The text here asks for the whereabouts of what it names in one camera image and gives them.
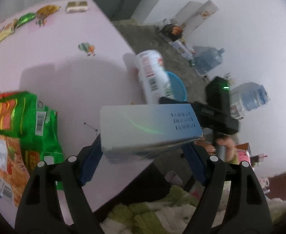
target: gray floor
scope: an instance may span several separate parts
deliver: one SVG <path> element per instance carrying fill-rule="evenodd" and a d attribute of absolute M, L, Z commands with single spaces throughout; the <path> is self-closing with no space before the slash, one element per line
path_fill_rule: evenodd
<path fill-rule="evenodd" d="M 148 49 L 155 49 L 162 54 L 166 70 L 175 73 L 184 82 L 189 102 L 204 102 L 206 82 L 189 66 L 186 59 L 158 35 L 153 26 L 139 26 L 131 20 L 113 23 L 136 54 Z M 177 150 L 161 154 L 154 163 L 163 174 L 174 171 L 185 184 L 191 171 L 186 160 L 180 158 L 181 153 L 181 150 Z"/>

